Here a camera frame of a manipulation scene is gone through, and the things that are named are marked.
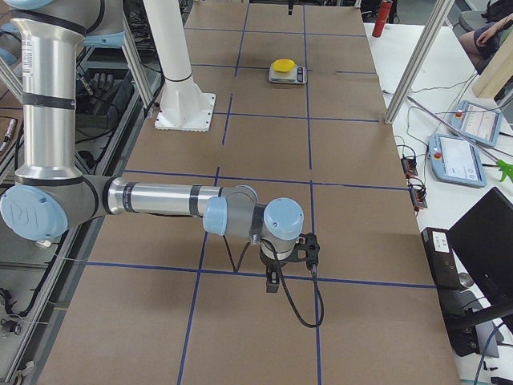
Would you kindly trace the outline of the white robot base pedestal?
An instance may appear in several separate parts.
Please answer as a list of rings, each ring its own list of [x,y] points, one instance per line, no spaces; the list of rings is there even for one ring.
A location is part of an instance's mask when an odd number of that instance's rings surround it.
[[[206,132],[210,128],[216,96],[195,83],[177,1],[145,1],[154,44],[164,76],[156,128]]]

